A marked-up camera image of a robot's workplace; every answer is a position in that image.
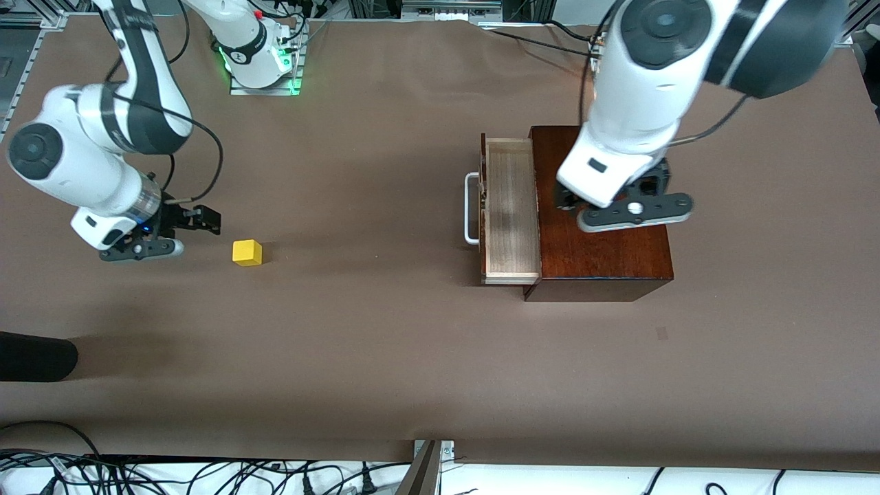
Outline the black cylinder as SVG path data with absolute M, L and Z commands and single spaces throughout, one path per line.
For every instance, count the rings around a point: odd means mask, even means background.
M 69 340 L 0 331 L 0 382 L 61 382 L 78 358 Z

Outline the brown table cover sheet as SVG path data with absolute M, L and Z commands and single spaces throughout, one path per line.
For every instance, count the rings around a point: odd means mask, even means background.
M 219 237 L 100 262 L 0 144 L 0 330 L 72 339 L 0 425 L 103 453 L 880 469 L 880 124 L 854 54 L 670 151 L 695 200 L 632 303 L 483 286 L 462 236 L 480 137 L 576 122 L 582 60 L 462 23 L 337 22 L 302 93 L 229 94 L 204 28 L 173 66 L 225 150 Z M 255 239 L 264 262 L 232 262 Z

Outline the metal corner bracket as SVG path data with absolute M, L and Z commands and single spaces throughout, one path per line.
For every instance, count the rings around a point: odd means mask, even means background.
M 437 447 L 439 448 L 440 454 L 440 463 L 454 463 L 455 450 L 454 450 L 454 442 L 453 441 L 436 441 Z M 424 448 L 428 444 L 428 441 L 424 441 L 424 439 L 418 439 L 418 441 L 414 442 L 414 459 L 418 457 L 422 448 Z

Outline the light wood drawer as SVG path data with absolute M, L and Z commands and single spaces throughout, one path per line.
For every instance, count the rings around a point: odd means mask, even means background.
M 484 285 L 540 278 L 540 229 L 531 139 L 481 136 L 480 165 L 464 177 L 463 235 L 480 254 Z

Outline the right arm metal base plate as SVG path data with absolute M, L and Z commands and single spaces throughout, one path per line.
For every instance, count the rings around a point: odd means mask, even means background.
M 302 85 L 307 32 L 294 35 L 288 25 L 273 19 L 260 20 L 265 28 L 258 48 L 220 47 L 230 72 L 232 95 L 298 95 Z

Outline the dark brown wooden cabinet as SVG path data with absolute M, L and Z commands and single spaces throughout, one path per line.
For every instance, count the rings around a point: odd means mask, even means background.
M 588 234 L 556 208 L 556 171 L 575 143 L 578 126 L 532 126 L 536 182 L 538 281 L 527 302 L 632 302 L 672 282 L 666 226 Z

